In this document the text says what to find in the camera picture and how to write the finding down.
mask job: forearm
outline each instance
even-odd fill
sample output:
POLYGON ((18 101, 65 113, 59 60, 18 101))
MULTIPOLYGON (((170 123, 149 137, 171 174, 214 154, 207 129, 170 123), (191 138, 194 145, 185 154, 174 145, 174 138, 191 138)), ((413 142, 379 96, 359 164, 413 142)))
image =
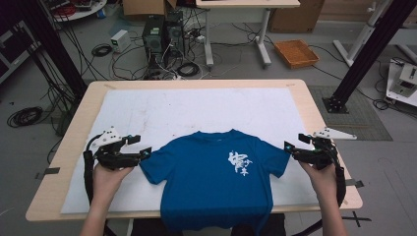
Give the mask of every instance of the forearm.
POLYGON ((323 235, 344 236, 348 235, 342 221, 337 200, 319 200, 322 211, 323 235))
POLYGON ((92 200, 81 236, 102 236, 111 200, 92 200))

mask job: cardboard box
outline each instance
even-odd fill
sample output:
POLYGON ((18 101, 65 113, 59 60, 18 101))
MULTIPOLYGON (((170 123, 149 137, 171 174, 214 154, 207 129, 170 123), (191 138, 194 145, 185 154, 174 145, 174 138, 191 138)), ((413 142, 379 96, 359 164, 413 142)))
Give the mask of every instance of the cardboard box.
POLYGON ((312 32, 325 0, 299 0, 298 8, 278 8, 269 20, 271 32, 312 32))
MULTIPOLYGON (((368 12, 375 0, 326 0, 319 16, 320 21, 368 22, 373 12, 368 12)), ((405 23, 417 23, 417 8, 405 23)))
POLYGON ((177 0, 123 0, 123 11, 126 16, 165 15, 175 9, 177 0))

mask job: hand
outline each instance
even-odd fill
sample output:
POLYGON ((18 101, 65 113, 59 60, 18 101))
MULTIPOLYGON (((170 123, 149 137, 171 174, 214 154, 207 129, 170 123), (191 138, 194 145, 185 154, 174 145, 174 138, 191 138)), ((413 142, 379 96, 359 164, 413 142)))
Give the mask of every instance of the hand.
POLYGON ((101 164, 95 166, 93 173, 93 199, 111 201, 122 183, 122 180, 133 170, 133 167, 122 170, 110 170, 101 164))
POLYGON ((326 199, 336 200, 336 175, 334 164, 318 170, 308 163, 299 161, 301 167, 307 172, 316 191, 319 201, 326 199))

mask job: blue t-shirt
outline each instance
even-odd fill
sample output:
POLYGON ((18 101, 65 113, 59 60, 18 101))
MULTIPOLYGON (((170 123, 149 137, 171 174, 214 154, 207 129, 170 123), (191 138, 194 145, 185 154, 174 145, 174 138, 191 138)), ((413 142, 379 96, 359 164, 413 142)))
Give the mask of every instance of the blue t-shirt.
POLYGON ((261 230, 272 209, 269 175, 280 177, 289 154, 231 130, 171 141, 141 162, 148 180, 166 180, 161 218, 172 231, 239 223, 261 230))

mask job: t-shirt sleeve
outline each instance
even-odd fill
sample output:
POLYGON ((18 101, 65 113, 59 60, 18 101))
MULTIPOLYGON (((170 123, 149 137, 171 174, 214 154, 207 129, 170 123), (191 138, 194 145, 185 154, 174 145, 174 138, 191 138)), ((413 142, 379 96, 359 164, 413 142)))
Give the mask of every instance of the t-shirt sleeve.
POLYGON ((159 184, 166 180, 175 167, 174 144, 171 142, 153 151, 150 158, 143 160, 140 166, 150 183, 159 184))
POLYGON ((264 170, 281 177, 288 163, 289 153, 258 138, 255 140, 257 157, 261 160, 264 170))

